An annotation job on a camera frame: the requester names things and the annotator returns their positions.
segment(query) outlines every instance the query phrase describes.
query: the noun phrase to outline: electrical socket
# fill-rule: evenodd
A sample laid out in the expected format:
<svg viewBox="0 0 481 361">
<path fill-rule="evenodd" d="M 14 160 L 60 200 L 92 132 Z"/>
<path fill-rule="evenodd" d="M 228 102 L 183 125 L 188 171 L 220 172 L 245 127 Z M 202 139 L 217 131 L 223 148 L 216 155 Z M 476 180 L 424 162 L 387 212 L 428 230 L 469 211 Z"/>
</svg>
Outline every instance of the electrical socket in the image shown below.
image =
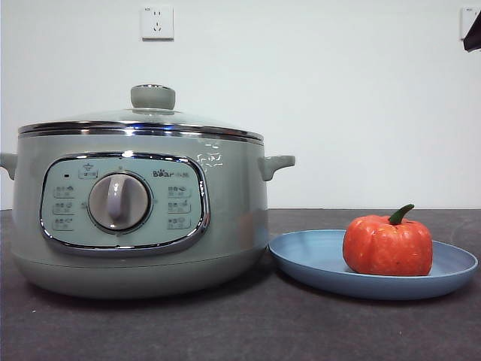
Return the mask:
<svg viewBox="0 0 481 361">
<path fill-rule="evenodd" d="M 169 5 L 145 7 L 141 11 L 141 28 L 144 40 L 173 40 L 174 8 Z"/>
<path fill-rule="evenodd" d="M 461 26 L 459 33 L 460 40 L 464 40 L 464 38 L 466 38 L 467 33 L 471 29 L 471 26 L 473 26 L 474 20 L 476 20 L 480 12 L 481 7 L 477 6 L 470 6 L 468 8 L 461 9 Z"/>
</svg>

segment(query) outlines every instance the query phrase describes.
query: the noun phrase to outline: pumpkin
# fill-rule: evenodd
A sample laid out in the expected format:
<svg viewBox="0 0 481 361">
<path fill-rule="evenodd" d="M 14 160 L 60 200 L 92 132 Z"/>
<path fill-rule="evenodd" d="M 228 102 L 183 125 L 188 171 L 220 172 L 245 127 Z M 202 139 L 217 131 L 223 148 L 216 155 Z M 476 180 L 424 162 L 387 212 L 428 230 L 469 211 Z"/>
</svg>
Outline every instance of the pumpkin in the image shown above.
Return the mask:
<svg viewBox="0 0 481 361">
<path fill-rule="evenodd" d="M 404 218 L 413 208 L 406 205 L 390 217 L 354 219 L 343 240 L 346 264 L 368 275 L 427 275 L 433 262 L 431 233 L 422 223 Z"/>
</svg>

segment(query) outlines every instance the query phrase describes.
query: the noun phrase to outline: green stem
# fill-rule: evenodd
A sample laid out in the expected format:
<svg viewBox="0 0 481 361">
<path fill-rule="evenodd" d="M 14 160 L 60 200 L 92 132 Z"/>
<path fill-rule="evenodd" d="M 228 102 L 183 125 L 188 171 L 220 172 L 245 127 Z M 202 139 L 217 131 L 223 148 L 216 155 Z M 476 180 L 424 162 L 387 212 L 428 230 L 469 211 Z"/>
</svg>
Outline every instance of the green stem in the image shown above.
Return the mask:
<svg viewBox="0 0 481 361">
<path fill-rule="evenodd" d="M 398 209 L 394 214 L 388 219 L 389 223 L 393 226 L 397 226 L 401 224 L 403 217 L 409 212 L 411 209 L 414 208 L 414 205 L 405 205 L 403 208 Z"/>
</svg>

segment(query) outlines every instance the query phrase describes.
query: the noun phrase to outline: blue plate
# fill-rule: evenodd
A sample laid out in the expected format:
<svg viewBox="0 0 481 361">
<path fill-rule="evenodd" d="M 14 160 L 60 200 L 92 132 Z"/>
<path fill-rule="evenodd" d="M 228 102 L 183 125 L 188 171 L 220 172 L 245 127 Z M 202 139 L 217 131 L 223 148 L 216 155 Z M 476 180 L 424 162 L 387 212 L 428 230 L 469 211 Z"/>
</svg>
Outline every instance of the blue plate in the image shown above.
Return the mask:
<svg viewBox="0 0 481 361">
<path fill-rule="evenodd" d="M 427 276 L 398 277 L 355 273 L 344 262 L 342 229 L 281 235 L 269 244 L 285 273 L 309 286 L 363 299 L 427 299 L 465 285 L 478 260 L 471 253 L 433 241 L 433 266 Z"/>
</svg>

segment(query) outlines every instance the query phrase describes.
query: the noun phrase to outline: countertop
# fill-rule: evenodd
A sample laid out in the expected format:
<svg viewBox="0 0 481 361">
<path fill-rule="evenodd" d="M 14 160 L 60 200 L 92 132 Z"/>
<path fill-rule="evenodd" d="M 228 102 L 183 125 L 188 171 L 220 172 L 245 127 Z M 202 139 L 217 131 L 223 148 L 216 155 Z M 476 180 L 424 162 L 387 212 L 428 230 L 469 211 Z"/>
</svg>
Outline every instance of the countertop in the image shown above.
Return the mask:
<svg viewBox="0 0 481 361">
<path fill-rule="evenodd" d="M 269 210 L 271 237 L 342 229 L 382 210 Z M 96 301 L 29 284 L 14 267 L 11 211 L 2 217 L 2 361 L 481 359 L 481 275 L 420 301 L 315 290 L 260 262 L 221 286 L 183 296 Z M 413 210 L 436 241 L 481 259 L 481 210 Z"/>
</svg>

